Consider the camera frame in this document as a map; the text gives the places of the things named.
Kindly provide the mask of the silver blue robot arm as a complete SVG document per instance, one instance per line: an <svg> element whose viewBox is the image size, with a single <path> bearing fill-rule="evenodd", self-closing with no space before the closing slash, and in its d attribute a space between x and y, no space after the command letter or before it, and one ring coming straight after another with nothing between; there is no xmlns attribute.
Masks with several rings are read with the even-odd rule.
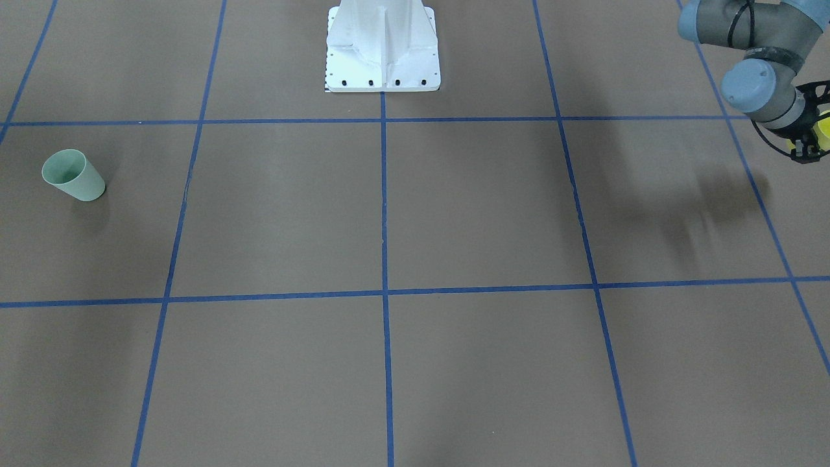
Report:
<svg viewBox="0 0 830 467"><path fill-rule="evenodd" d="M787 142L776 152L798 163L828 156L828 81L795 85L828 29L827 1L688 1L677 32L688 42L738 50L720 96L745 115L759 138Z"/></svg>

